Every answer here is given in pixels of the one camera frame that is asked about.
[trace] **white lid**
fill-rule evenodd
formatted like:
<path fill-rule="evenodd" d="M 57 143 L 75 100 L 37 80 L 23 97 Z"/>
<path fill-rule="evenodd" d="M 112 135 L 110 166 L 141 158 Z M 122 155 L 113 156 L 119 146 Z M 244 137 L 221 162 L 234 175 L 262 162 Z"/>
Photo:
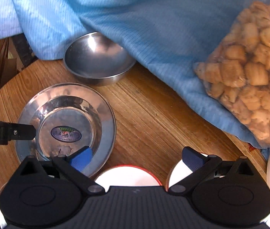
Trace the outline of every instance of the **white lid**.
<path fill-rule="evenodd" d="M 160 186 L 149 171 L 138 166 L 118 166 L 106 170 L 95 180 L 107 192 L 110 186 Z"/>
<path fill-rule="evenodd" d="M 187 165 L 184 164 L 184 162 L 181 160 L 177 163 L 177 165 L 174 167 L 171 175 L 169 176 L 168 180 L 168 187 L 173 186 L 174 184 L 178 183 L 180 180 L 183 180 L 185 177 L 190 175 L 193 171 L 189 169 Z"/>

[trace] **red rim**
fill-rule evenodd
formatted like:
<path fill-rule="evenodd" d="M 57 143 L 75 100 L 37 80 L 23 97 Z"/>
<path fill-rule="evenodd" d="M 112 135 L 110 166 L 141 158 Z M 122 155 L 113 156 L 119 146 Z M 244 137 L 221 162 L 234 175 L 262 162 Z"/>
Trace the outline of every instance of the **red rim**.
<path fill-rule="evenodd" d="M 110 170 L 110 169 L 114 169 L 114 168 L 118 168 L 118 167 L 134 167 L 134 168 L 137 168 L 137 169 L 140 169 L 140 170 L 143 170 L 144 172 L 150 174 L 159 184 L 159 186 L 163 186 L 162 183 L 160 182 L 160 180 L 150 171 L 148 171 L 147 169 L 145 168 L 142 168 L 142 167 L 139 167 L 139 166 L 135 166 L 135 165 L 127 165 L 127 164 L 122 164 L 122 165 L 116 165 L 116 166 L 113 166 L 105 171 L 103 171 L 100 175 L 98 175 L 96 177 L 95 180 L 97 180 L 98 177 L 100 177 L 103 173 L 105 173 L 106 171 Z"/>

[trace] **white container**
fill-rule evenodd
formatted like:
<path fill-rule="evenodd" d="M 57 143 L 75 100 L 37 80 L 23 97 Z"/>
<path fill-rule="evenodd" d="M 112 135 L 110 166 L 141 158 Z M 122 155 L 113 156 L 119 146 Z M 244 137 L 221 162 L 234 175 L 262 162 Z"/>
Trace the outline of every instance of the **white container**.
<path fill-rule="evenodd" d="M 110 186 L 161 186 L 161 182 L 151 172 L 138 166 L 120 165 L 104 171 L 96 183 L 105 188 Z"/>

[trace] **black clamp arm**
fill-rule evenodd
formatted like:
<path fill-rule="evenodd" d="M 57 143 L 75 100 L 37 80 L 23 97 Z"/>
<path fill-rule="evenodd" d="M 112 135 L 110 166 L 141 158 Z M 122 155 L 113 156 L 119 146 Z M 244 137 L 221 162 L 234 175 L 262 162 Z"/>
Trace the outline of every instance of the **black clamp arm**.
<path fill-rule="evenodd" d="M 33 140 L 35 134 L 33 125 L 0 121 L 0 145 L 7 145 L 11 140 Z"/>

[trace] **screw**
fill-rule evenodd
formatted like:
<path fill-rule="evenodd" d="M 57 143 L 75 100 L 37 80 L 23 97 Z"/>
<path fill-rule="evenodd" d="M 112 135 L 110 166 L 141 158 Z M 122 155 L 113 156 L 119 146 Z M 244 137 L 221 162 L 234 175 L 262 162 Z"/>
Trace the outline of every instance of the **screw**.
<path fill-rule="evenodd" d="M 104 190 L 104 188 L 100 185 L 91 185 L 88 187 L 87 190 L 93 194 L 97 194 L 97 193 L 101 193 Z"/>
<path fill-rule="evenodd" d="M 170 191 L 174 193 L 182 193 L 186 191 L 186 187 L 184 187 L 183 185 L 176 184 L 170 188 Z"/>

